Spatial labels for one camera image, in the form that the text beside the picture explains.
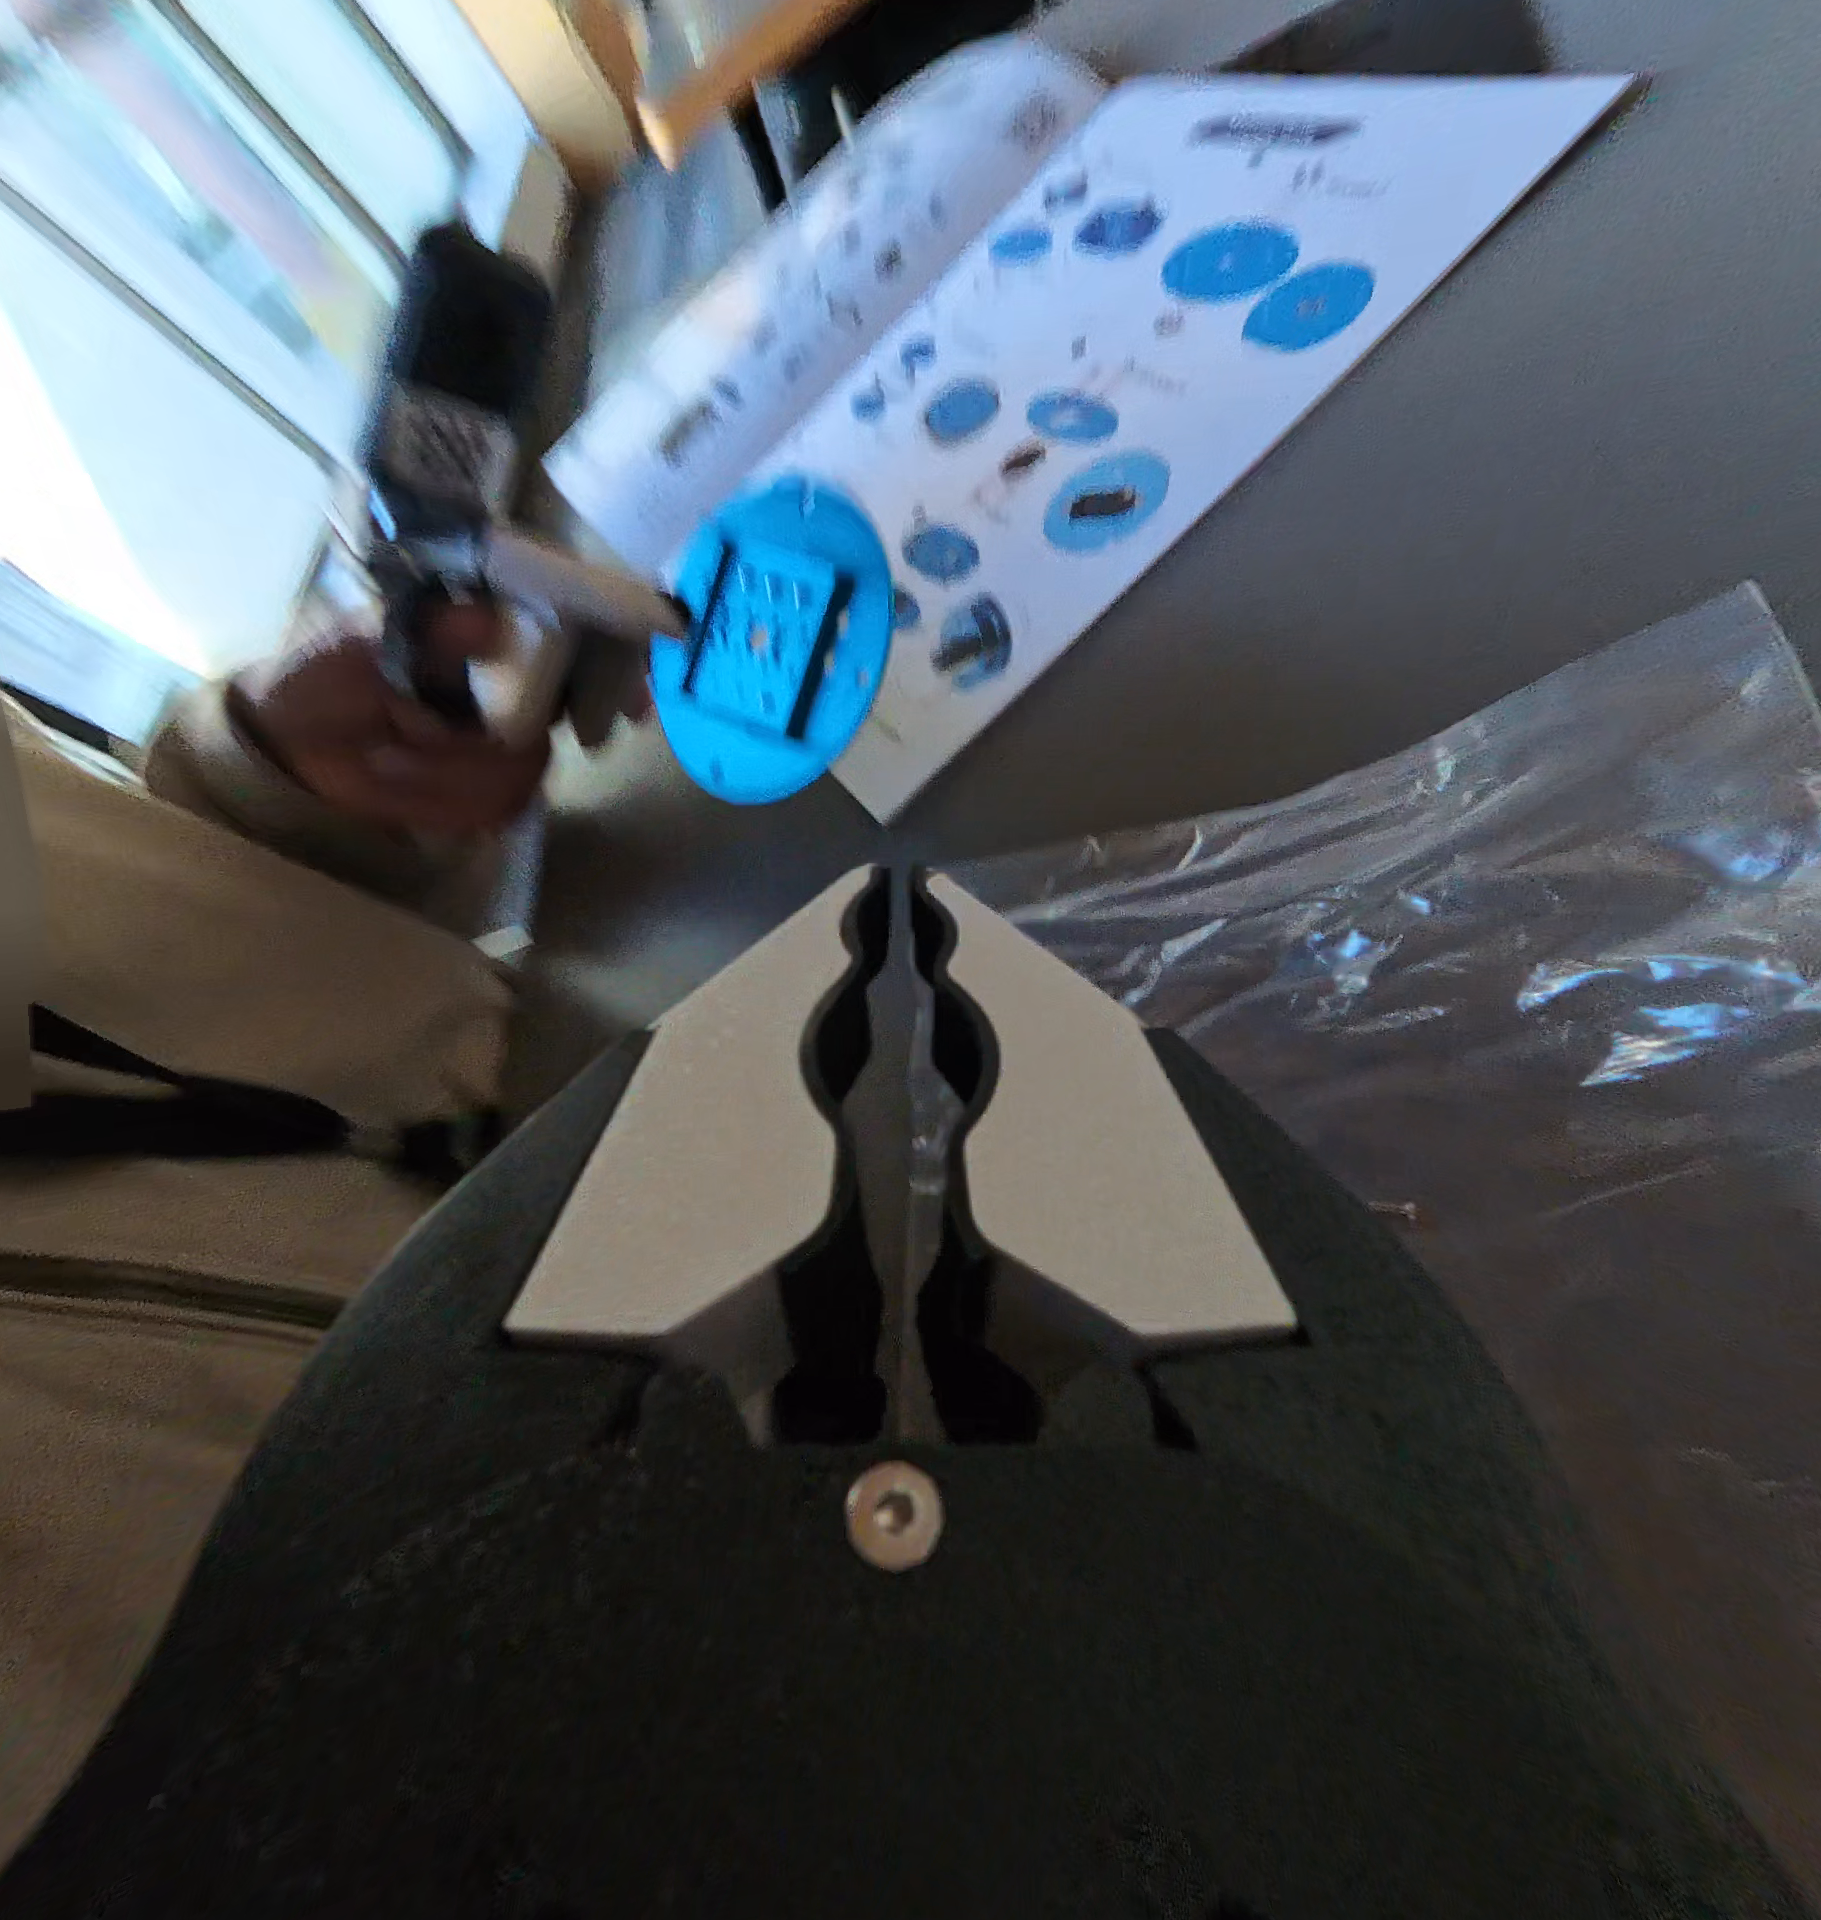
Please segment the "large clear plastic bag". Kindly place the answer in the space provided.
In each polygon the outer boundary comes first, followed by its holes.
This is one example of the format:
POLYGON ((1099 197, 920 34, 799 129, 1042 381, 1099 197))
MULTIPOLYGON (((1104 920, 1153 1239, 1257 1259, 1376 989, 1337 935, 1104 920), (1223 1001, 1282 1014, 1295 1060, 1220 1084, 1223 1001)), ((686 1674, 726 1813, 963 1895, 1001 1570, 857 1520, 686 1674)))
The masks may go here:
POLYGON ((951 877, 1403 1212, 1569 1457, 1821 1498, 1821 705, 1758 584, 951 877))

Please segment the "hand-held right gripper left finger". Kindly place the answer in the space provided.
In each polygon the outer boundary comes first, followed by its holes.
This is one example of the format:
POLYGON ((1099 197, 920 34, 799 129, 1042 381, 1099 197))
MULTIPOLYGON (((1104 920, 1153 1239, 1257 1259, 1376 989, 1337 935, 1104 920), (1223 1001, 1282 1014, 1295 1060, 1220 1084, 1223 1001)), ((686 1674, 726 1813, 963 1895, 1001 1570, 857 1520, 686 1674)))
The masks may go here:
POLYGON ((758 1438, 881 1431, 846 1106, 889 941, 889 878, 852 870, 658 1020, 505 1339, 717 1379, 758 1438))

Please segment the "person's left hand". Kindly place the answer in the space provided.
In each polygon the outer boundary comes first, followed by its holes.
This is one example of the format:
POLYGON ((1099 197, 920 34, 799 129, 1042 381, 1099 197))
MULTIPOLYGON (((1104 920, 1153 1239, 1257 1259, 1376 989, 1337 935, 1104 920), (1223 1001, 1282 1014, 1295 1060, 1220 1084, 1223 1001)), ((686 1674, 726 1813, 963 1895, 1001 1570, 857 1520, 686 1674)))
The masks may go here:
POLYGON ((541 792, 552 748, 441 718, 382 668, 379 634, 335 624, 228 690, 234 723, 288 779, 352 822, 492 836, 541 792))

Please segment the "white instruction sheet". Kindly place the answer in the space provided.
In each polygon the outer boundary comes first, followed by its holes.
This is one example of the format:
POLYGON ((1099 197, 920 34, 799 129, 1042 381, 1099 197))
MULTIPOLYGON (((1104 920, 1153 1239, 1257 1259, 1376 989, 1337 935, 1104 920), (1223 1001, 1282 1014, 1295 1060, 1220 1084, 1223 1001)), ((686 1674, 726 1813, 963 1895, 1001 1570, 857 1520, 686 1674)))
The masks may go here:
POLYGON ((884 825, 1625 89, 1099 84, 1030 39, 969 45, 596 374, 545 474, 673 595, 738 492, 808 475, 866 513, 894 629, 826 773, 884 825))

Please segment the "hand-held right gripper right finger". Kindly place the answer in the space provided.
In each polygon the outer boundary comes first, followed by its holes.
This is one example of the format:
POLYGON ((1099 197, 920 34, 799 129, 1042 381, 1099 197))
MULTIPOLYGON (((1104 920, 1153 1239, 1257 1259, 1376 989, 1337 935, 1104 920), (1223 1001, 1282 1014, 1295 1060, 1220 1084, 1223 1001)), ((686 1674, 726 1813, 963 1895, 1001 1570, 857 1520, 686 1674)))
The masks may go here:
POLYGON ((963 888, 909 880, 942 1132, 914 1352, 941 1431, 1038 1431, 1080 1376, 1300 1316, 1134 1014, 963 888))

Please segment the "large window with beige blind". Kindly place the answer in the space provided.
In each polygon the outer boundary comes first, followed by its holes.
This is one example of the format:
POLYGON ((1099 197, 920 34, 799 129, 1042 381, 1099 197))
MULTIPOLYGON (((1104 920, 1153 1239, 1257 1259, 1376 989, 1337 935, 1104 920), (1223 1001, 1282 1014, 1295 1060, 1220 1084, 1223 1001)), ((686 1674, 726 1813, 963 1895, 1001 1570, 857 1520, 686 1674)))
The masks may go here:
POLYGON ((426 227, 559 182, 442 3, 0 3, 0 679, 141 740, 361 524, 426 227))

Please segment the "blue round metal disc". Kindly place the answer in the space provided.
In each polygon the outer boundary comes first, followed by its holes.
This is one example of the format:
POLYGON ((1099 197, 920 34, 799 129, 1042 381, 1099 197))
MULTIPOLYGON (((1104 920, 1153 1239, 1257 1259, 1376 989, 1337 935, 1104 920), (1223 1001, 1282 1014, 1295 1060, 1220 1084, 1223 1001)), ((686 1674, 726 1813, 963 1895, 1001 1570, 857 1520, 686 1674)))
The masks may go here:
POLYGON ((676 563, 682 637, 652 637, 648 653, 658 724, 680 769, 712 800, 778 804, 819 779, 863 726, 881 692, 894 629, 894 582, 873 524, 843 492, 783 475, 738 492, 707 517, 676 563), (682 695, 692 624, 729 535, 763 535, 819 554, 843 572, 846 608, 832 617, 826 672, 801 741, 754 738, 700 718, 682 695))

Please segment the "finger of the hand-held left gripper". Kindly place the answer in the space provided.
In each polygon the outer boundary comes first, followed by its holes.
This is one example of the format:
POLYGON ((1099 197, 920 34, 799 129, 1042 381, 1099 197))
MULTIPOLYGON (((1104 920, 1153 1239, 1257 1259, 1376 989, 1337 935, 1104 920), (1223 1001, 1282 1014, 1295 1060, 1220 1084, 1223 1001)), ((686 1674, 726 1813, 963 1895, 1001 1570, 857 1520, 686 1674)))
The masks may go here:
POLYGON ((481 540, 484 581, 520 606, 601 634, 688 634, 690 610, 658 584, 613 563, 511 527, 481 540))

